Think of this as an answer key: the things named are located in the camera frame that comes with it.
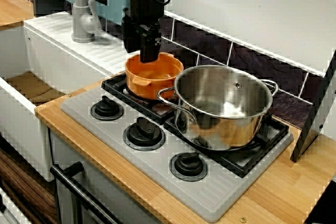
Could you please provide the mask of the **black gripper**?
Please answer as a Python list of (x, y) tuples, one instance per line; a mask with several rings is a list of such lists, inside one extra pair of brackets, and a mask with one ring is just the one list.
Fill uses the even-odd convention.
[(128, 53), (139, 51), (140, 61), (156, 61), (161, 48), (159, 20), (164, 16), (165, 0), (130, 0), (123, 9), (122, 40)]

